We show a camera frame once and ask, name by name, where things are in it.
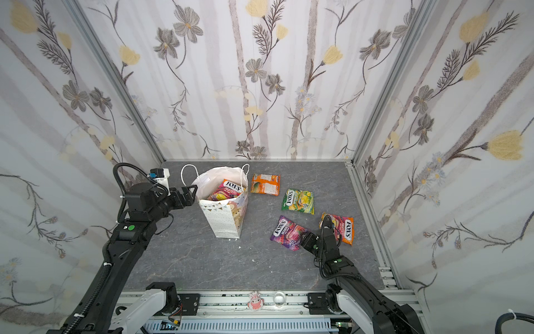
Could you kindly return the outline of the pink pig sticker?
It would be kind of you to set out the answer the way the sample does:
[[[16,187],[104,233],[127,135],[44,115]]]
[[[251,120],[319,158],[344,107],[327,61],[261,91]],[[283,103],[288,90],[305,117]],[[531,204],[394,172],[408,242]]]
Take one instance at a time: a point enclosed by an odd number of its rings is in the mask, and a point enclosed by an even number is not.
[[[248,309],[252,311],[261,310],[264,306],[264,299],[261,297],[261,293],[254,291],[250,293],[250,300],[248,302]]]

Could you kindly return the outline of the green yellow Fox's candy bag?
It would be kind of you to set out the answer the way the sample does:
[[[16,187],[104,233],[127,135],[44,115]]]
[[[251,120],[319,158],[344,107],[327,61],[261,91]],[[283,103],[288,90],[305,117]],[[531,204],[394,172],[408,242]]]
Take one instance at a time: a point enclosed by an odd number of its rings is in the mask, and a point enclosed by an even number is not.
[[[282,210],[314,214],[314,194],[311,191],[287,189]]]

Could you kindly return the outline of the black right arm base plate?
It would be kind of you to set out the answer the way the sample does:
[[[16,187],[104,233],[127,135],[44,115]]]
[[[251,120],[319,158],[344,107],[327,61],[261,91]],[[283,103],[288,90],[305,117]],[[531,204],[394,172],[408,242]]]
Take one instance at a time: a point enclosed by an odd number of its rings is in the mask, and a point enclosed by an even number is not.
[[[311,315],[351,315],[355,312],[366,315],[362,306],[346,290],[338,293],[332,290],[310,292],[305,307]]]

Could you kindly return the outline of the purple Fox's berries bag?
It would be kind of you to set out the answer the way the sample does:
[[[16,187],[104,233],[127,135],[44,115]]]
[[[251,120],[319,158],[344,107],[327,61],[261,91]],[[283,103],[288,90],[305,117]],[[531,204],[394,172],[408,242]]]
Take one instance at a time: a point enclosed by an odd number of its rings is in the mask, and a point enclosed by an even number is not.
[[[298,251],[303,236],[308,232],[307,228],[294,223],[285,216],[280,216],[278,225],[273,231],[270,240],[281,244],[289,250]]]

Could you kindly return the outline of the small orange snack packet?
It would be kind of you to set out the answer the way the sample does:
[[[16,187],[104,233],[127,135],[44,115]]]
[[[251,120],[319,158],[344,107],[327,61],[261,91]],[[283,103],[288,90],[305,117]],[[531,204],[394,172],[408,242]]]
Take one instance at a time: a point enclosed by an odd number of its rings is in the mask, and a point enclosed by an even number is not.
[[[250,192],[278,196],[280,194],[280,176],[254,174]]]

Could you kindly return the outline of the pink yellow Fox's candy bag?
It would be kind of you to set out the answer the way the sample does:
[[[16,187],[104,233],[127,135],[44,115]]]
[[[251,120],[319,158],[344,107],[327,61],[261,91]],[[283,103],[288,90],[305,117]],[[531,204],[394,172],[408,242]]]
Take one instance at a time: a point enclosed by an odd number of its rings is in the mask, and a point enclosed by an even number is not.
[[[227,179],[218,186],[214,193],[208,196],[207,200],[218,202],[239,197],[244,192],[244,188]]]

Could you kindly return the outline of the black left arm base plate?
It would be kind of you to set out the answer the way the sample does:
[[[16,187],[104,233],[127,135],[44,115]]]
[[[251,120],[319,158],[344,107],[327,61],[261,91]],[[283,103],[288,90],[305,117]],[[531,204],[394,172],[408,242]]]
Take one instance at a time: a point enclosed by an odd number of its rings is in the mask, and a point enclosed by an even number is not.
[[[178,294],[180,306],[178,315],[196,316],[200,305],[200,294]]]

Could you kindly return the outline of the white cartoon paper bag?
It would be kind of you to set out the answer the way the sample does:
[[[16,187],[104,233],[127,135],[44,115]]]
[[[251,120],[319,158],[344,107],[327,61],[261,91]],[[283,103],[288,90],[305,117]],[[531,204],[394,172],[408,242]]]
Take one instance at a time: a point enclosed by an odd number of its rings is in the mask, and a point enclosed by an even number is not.
[[[217,238],[239,239],[248,207],[250,165],[244,164],[241,167],[220,166],[200,174],[195,165],[186,164],[180,172],[183,185],[186,185],[184,171],[188,167],[193,168],[196,172],[196,179],[191,184],[198,186],[196,200],[214,235]],[[207,200],[208,196],[217,190],[224,179],[241,185],[244,192],[239,197],[228,200],[218,202]]]

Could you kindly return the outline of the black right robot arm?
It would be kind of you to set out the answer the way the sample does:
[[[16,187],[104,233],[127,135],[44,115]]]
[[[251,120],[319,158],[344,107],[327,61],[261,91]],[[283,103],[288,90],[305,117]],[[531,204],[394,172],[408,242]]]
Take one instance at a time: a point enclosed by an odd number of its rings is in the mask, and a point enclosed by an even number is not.
[[[363,333],[423,333],[418,314],[408,304],[400,305],[379,292],[346,256],[340,253],[335,225],[330,216],[320,232],[303,235],[302,247],[314,256],[332,313],[345,313]]]

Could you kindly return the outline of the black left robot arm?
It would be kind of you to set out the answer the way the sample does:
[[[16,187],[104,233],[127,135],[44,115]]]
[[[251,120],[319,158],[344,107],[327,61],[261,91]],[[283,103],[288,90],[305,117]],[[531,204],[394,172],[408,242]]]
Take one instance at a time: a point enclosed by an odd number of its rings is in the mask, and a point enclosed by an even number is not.
[[[103,261],[93,282],[57,333],[112,333],[116,303],[135,264],[157,233],[157,224],[173,210],[192,206],[197,185],[181,189],[164,184],[162,168],[149,173],[130,163],[113,167],[122,196],[117,227],[102,248]]]

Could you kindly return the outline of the clear round suction cup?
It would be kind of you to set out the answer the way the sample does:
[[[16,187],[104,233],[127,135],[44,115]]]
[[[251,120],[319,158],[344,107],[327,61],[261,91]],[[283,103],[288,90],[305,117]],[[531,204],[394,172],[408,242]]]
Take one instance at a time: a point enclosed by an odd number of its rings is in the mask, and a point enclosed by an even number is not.
[[[273,295],[273,303],[277,308],[281,308],[286,304],[286,294],[282,291],[277,291]]]

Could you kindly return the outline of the red orange Fox's candy bag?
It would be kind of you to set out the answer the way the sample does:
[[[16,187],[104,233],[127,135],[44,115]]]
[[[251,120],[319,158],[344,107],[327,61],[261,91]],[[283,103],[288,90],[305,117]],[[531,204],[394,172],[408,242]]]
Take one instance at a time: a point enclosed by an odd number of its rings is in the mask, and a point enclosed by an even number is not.
[[[334,234],[338,243],[343,242],[348,245],[353,245],[355,236],[354,219],[352,217],[343,217],[335,214],[328,214],[324,212],[321,216],[319,227],[322,226],[322,221],[329,216],[334,225]]]

